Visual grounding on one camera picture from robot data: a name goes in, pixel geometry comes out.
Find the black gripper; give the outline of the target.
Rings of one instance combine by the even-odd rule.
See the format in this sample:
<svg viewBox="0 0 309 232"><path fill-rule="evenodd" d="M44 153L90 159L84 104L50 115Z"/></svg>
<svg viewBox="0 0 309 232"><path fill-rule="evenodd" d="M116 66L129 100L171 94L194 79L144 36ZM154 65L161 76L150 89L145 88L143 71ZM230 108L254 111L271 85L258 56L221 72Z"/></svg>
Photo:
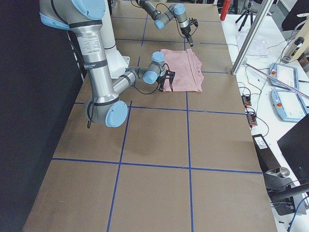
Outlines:
<svg viewBox="0 0 309 232"><path fill-rule="evenodd" d="M194 25L196 28L198 27L198 20L195 18L186 18L184 21L180 22L180 29L191 47L193 47L193 39L191 37L191 26Z"/></svg>
<svg viewBox="0 0 309 232"><path fill-rule="evenodd" d="M170 71L170 70L166 70L166 71L165 71L165 74L164 74L163 76L159 76L159 77L157 78L157 80L156 80L157 83L158 83L158 86L159 86L158 90L159 90L160 92L164 92L164 91L165 91L165 90L164 90L164 83L165 83L165 80L166 80L166 79L168 79L168 81L169 81L169 87L170 87L170 89L173 89L172 83L173 83L174 77L175 77L175 72Z"/></svg>

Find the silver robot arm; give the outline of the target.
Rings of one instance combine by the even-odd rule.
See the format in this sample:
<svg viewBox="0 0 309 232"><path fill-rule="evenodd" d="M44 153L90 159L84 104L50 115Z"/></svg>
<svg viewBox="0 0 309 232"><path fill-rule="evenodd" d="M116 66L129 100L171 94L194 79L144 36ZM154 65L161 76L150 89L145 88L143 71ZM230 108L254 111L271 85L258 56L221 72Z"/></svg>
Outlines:
<svg viewBox="0 0 309 232"><path fill-rule="evenodd" d="M152 54L147 67L129 67L129 58L118 52L113 35L108 3L105 0L41 0L41 22L49 27L71 31L77 37L79 56L89 74L92 95L85 103L88 125L121 126L128 114L120 94L137 79L147 84L173 82L175 72L162 52Z"/></svg>
<svg viewBox="0 0 309 232"><path fill-rule="evenodd" d="M164 5L166 11L158 10L149 0L136 0L136 7L144 9L152 18L158 30L163 29L170 21L176 20L178 33L182 38L185 38L191 47L194 46L192 35L198 28L198 20L189 18L186 13L185 5L183 3L172 4L170 6Z"/></svg>

